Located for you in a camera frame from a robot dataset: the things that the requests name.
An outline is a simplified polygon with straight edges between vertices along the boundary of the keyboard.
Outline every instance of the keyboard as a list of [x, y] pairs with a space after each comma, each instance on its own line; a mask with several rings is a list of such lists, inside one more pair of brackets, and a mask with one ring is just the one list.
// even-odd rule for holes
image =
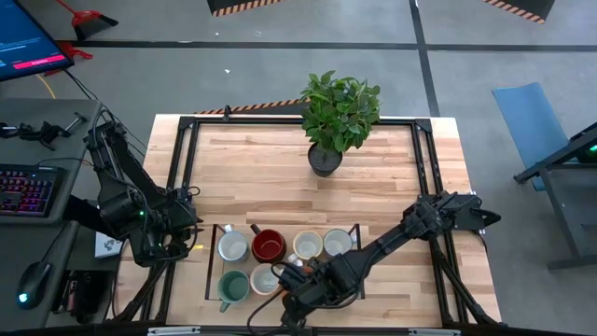
[[0, 216], [47, 217], [64, 169], [0, 163]]

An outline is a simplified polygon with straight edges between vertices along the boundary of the green leaves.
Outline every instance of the green leaves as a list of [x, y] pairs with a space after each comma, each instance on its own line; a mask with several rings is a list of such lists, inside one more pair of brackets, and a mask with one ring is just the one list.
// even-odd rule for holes
[[302, 113], [302, 129], [310, 142], [327, 150], [343, 152], [350, 147], [360, 148], [367, 139], [371, 124], [380, 117], [379, 86], [369, 87], [367, 80], [353, 77], [332, 79], [334, 70], [321, 78], [309, 74], [308, 87], [300, 101], [311, 99]]

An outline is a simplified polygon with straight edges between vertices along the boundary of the wooden table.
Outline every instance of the wooden table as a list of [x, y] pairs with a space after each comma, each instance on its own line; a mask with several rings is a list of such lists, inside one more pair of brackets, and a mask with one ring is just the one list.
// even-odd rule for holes
[[[178, 115], [157, 115], [144, 167], [154, 181], [166, 185], [173, 153]], [[444, 188], [470, 191], [468, 174], [455, 119], [431, 119]], [[185, 161], [188, 136], [181, 162]], [[430, 172], [422, 137], [426, 172]], [[374, 127], [358, 150], [344, 154], [330, 177], [316, 176], [307, 161], [310, 143], [297, 125], [206, 125], [199, 132], [191, 186], [201, 188], [194, 199], [205, 231], [198, 245], [177, 263], [168, 324], [244, 325], [263, 302], [251, 293], [245, 303], [225, 314], [219, 301], [204, 299], [213, 224], [297, 231], [314, 228], [350, 228], [361, 225], [367, 244], [395, 226], [402, 211], [420, 193], [410, 130], [400, 126]], [[181, 164], [179, 172], [182, 178]], [[433, 182], [429, 179], [430, 188]], [[485, 311], [500, 320], [492, 276], [483, 244], [470, 232], [456, 231], [454, 243], [462, 279]], [[147, 276], [147, 269], [124, 252], [118, 275], [117, 311], [129, 302]], [[452, 316], [456, 318], [453, 290], [446, 278]], [[412, 241], [374, 266], [365, 281], [367, 298], [338, 311], [319, 310], [309, 315], [311, 326], [328, 327], [439, 327], [436, 287], [429, 245]], [[159, 306], [161, 283], [154, 297]], [[280, 300], [262, 310], [256, 326], [279, 326]]]

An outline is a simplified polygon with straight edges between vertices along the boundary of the concrete floor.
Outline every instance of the concrete floor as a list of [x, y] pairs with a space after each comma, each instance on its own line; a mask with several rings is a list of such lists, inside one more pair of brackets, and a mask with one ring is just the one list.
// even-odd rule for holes
[[[54, 2], [23, 1], [57, 39], [74, 39], [67, 12]], [[98, 39], [219, 42], [415, 43], [408, 0], [286, 0], [212, 18], [204, 0], [70, 0], [121, 24]], [[539, 25], [480, 0], [419, 0], [427, 43], [597, 44], [597, 3], [559, 0]], [[307, 73], [336, 69], [382, 86], [382, 113], [429, 116], [415, 50], [86, 49], [91, 61], [72, 72], [143, 141], [157, 113], [188, 113], [225, 104], [295, 98]], [[473, 189], [503, 216], [488, 229], [493, 281], [511, 326], [597, 334], [597, 267], [548, 272], [569, 256], [544, 193], [519, 186], [523, 165], [491, 89], [539, 82], [568, 135], [597, 119], [595, 53], [429, 52], [439, 112], [456, 117]], [[82, 98], [70, 79], [48, 78], [59, 98]], [[35, 77], [0, 84], [2, 97], [48, 97]], [[493, 146], [488, 157], [487, 147]], [[83, 170], [75, 194], [95, 198]]]

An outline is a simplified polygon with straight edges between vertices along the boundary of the monitor screen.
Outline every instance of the monitor screen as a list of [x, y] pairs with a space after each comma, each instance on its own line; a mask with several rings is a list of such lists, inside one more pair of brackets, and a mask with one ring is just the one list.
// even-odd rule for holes
[[72, 61], [15, 0], [0, 0], [0, 81], [63, 69]]

